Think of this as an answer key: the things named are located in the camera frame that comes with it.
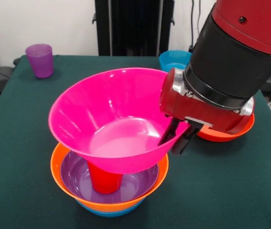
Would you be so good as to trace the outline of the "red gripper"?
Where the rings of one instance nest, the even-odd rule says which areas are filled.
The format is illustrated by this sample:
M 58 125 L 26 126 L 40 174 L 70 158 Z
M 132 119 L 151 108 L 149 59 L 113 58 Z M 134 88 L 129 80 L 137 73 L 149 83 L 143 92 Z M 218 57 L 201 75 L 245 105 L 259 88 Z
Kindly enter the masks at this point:
M 172 147 L 173 155 L 180 155 L 192 138 L 208 125 L 211 129 L 227 134 L 236 134 L 249 122 L 254 112 L 254 98 L 243 107 L 233 110 L 222 109 L 198 98 L 184 83 L 183 70 L 172 68 L 166 75 L 160 95 L 160 111 L 172 117 L 158 146 L 176 136 L 181 121 L 193 121 Z

